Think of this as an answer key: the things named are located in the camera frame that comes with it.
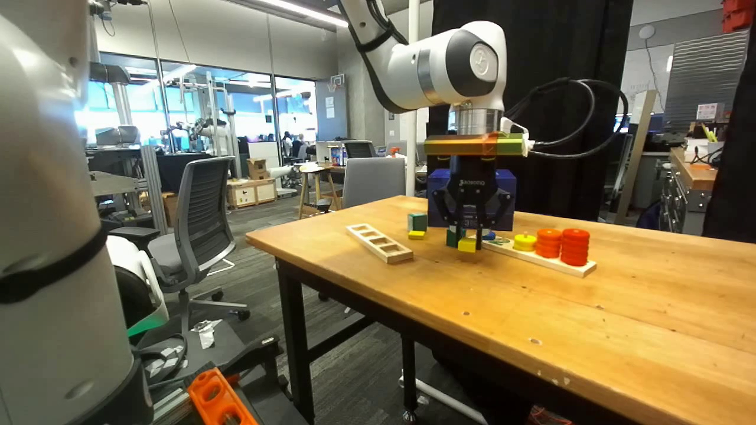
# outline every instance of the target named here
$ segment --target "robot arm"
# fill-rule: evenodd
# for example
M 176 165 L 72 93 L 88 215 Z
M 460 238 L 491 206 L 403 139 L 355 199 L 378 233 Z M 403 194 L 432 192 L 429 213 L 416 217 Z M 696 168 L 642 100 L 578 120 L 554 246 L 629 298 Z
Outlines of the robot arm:
M 115 395 L 150 419 L 72 120 L 88 67 L 84 0 L 0 2 L 0 425 L 107 422 Z
M 407 45 L 378 0 L 339 0 L 380 105 L 416 112 L 434 105 L 504 112 L 505 37 L 501 25 L 473 22 Z

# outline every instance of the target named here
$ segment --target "floor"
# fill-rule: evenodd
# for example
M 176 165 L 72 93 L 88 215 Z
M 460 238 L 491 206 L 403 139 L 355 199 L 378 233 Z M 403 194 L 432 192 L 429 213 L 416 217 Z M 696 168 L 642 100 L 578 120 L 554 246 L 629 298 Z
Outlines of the floor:
M 239 207 L 230 215 L 235 237 L 231 272 L 207 277 L 198 290 L 222 288 L 224 299 L 247 302 L 250 319 L 234 325 L 243 339 L 260 339 L 277 336 L 283 344 L 280 299 L 277 285 L 273 259 L 243 243 L 243 233 L 261 226 L 297 220 L 297 199 L 279 199 L 277 204 L 257 207 Z M 345 319 L 342 304 L 322 302 L 317 293 L 304 290 L 304 309 L 310 336 L 317 337 L 328 325 Z M 317 422 L 325 425 L 394 425 L 402 422 L 402 390 L 398 390 L 398 336 L 384 325 L 374 324 L 356 337 L 328 352 L 311 364 L 313 410 Z M 462 397 L 441 365 L 432 362 L 428 349 L 417 349 L 417 378 L 434 387 Z M 432 425 L 468 425 L 473 420 L 460 413 L 420 398 L 416 422 Z

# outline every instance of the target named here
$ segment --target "glass wall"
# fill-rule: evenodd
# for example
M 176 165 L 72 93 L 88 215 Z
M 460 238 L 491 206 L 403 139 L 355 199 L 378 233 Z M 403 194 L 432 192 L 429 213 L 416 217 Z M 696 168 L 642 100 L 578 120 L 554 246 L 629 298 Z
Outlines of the glass wall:
M 300 141 L 317 141 L 317 102 L 311 81 L 277 79 L 279 127 Z
M 267 74 L 182 62 L 160 62 L 159 81 L 156 58 L 102 54 L 102 63 L 121 67 L 127 81 L 89 82 L 88 105 L 76 116 L 88 145 L 96 145 L 96 135 L 107 130 L 134 126 L 140 145 L 198 151 L 207 145 L 194 145 L 194 138 L 212 119 L 250 141 L 279 141 L 283 132 L 303 141 L 317 139 L 311 81 L 271 81 Z

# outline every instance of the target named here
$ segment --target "black curtain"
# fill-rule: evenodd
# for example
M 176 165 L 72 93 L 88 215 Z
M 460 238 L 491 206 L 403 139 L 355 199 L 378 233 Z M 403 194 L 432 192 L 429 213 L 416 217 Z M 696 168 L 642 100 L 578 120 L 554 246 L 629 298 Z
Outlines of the black curtain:
M 436 0 L 432 31 L 468 22 L 497 22 L 507 41 L 505 107 L 554 79 L 599 79 L 619 87 L 634 0 Z M 536 139 L 572 132 L 589 108 L 586 95 L 565 89 L 533 102 L 519 120 Z M 583 138 L 557 151 L 583 151 L 613 126 L 616 102 L 598 97 L 598 119 Z M 447 130 L 447 108 L 432 108 L 428 135 Z M 518 185 L 518 211 L 595 220 L 609 171 L 612 147 L 586 160 L 501 159 Z
M 703 237 L 756 243 L 756 37 L 742 70 Z

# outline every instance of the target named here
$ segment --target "desk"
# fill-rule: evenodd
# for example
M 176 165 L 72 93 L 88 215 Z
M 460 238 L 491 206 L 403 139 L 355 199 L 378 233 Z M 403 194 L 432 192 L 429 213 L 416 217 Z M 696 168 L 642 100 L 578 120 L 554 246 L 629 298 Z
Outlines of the desk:
M 668 160 L 671 165 L 657 175 L 662 230 L 703 233 L 716 168 L 686 160 L 686 148 L 671 148 Z
M 147 187 L 142 180 L 111 175 L 111 173 L 89 173 L 91 197 L 115 197 L 115 194 L 134 194 Z
M 318 215 L 322 211 L 331 211 L 331 207 L 338 207 L 338 194 L 335 194 L 335 185 L 334 185 L 334 173 L 338 168 L 322 168 L 322 165 L 313 165 L 313 162 L 303 162 L 297 168 L 300 173 L 300 206 L 297 206 L 297 215 L 304 217 L 304 215 Z
M 574 279 L 494 250 L 462 262 L 445 230 L 407 240 L 413 211 L 424 200 L 398 197 L 245 237 L 279 262 L 291 384 L 304 419 L 311 349 L 300 283 L 422 344 L 441 336 L 638 422 L 756 419 L 756 246 L 518 213 L 518 231 L 592 233 L 598 270 Z M 356 221 L 403 240 L 416 259 L 378 262 L 347 237 Z
M 162 329 L 147 334 L 140 339 L 140 347 L 170 347 L 175 344 L 175 336 L 182 336 L 182 316 L 175 316 Z M 304 425 L 304 419 L 291 406 L 289 397 L 280 391 L 277 380 L 277 343 L 245 344 L 239 339 L 230 321 L 214 325 L 214 344 L 201 349 L 195 334 L 185 334 L 186 347 L 186 365 L 176 374 L 173 384 L 159 387 L 150 391 L 156 402 L 154 422 L 201 422 L 195 410 L 191 409 L 186 387 L 188 383 L 205 369 L 234 369 L 230 375 L 235 375 L 239 369 L 247 371 L 235 384 L 239 397 L 254 410 L 260 422 L 285 422 L 285 425 Z
M 686 148 L 668 151 L 671 162 L 681 171 L 687 190 L 710 192 L 716 182 L 716 168 L 708 162 L 689 162 L 686 160 Z

